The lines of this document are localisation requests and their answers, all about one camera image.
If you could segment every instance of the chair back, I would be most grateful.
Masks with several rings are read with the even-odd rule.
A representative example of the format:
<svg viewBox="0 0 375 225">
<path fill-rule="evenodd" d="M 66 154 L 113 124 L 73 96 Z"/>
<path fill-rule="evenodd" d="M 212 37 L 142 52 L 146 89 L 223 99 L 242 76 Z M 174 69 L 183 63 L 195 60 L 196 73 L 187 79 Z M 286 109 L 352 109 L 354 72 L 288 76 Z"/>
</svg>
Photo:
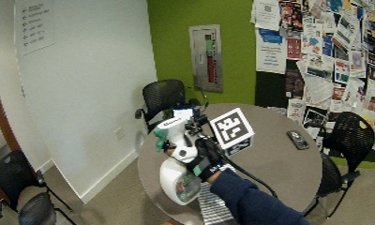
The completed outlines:
<svg viewBox="0 0 375 225">
<path fill-rule="evenodd" d="M 39 187 L 39 182 L 23 151 L 14 150 L 0 159 L 0 188 L 10 197 L 7 204 L 13 210 L 17 210 L 21 193 L 29 186 Z"/>
<path fill-rule="evenodd" d="M 47 192 L 35 195 L 19 214 L 21 225 L 54 225 L 57 222 L 54 205 Z"/>
<path fill-rule="evenodd" d="M 375 131 L 360 115 L 342 112 L 324 147 L 339 151 L 347 160 L 348 172 L 354 173 L 375 143 Z"/>
<path fill-rule="evenodd" d="M 143 97 L 149 106 L 147 122 L 163 110 L 186 104 L 186 86 L 179 80 L 162 80 L 150 83 L 143 89 Z"/>
<path fill-rule="evenodd" d="M 324 197 L 330 193 L 338 192 L 342 189 L 343 181 L 339 168 L 330 158 L 330 156 L 322 152 L 323 159 L 323 179 L 318 189 L 316 195 Z"/>
</svg>

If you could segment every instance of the bulletin board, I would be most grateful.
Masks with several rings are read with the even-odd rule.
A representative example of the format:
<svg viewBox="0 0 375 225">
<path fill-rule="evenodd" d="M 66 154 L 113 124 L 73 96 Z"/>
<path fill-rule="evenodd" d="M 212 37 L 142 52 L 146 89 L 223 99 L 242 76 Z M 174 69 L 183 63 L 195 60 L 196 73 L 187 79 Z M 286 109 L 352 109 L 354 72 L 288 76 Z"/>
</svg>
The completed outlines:
<svg viewBox="0 0 375 225">
<path fill-rule="evenodd" d="M 355 112 L 375 129 L 375 0 L 256 0 L 251 22 L 256 105 L 330 129 Z"/>
</svg>

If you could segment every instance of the white wall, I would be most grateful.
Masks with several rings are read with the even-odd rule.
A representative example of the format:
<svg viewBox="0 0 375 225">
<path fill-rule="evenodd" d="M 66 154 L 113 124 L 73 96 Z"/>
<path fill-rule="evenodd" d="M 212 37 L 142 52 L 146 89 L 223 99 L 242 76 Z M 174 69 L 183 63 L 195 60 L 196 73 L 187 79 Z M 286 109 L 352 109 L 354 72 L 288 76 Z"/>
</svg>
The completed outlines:
<svg viewBox="0 0 375 225">
<path fill-rule="evenodd" d="M 22 82 L 14 45 L 14 1 L 0 0 L 0 98 L 17 139 L 35 169 L 42 169 L 51 159 L 49 148 L 37 130 Z"/>
<path fill-rule="evenodd" d="M 135 160 L 145 139 L 134 112 L 145 102 L 145 85 L 156 80 L 149 9 L 146 0 L 53 2 L 55 44 L 23 55 L 17 40 L 17 56 L 41 140 L 86 203 Z M 7 107 L 13 126 L 19 115 Z M 18 131 L 25 148 L 34 139 L 22 142 Z"/>
</svg>

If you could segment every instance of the black glove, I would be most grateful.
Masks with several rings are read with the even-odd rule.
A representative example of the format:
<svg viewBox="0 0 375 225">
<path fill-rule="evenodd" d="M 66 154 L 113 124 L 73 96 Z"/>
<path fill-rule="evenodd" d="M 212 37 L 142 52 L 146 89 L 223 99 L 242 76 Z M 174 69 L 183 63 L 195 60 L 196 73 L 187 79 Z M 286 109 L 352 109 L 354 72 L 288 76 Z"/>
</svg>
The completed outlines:
<svg viewBox="0 0 375 225">
<path fill-rule="evenodd" d="M 198 157 L 187 163 L 187 170 L 200 177 L 202 181 L 220 170 L 223 166 L 222 158 L 216 152 L 216 145 L 207 139 L 198 139 L 195 142 L 198 148 Z"/>
</svg>

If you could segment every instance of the wall outlet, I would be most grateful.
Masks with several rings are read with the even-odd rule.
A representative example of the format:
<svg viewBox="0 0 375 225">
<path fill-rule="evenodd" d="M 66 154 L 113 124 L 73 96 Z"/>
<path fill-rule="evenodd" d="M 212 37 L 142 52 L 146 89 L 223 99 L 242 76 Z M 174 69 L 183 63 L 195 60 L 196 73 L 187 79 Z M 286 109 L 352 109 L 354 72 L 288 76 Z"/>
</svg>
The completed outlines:
<svg viewBox="0 0 375 225">
<path fill-rule="evenodd" d="M 126 136 L 123 127 L 119 127 L 118 129 L 115 129 L 114 134 L 115 134 L 117 141 L 121 141 Z"/>
</svg>

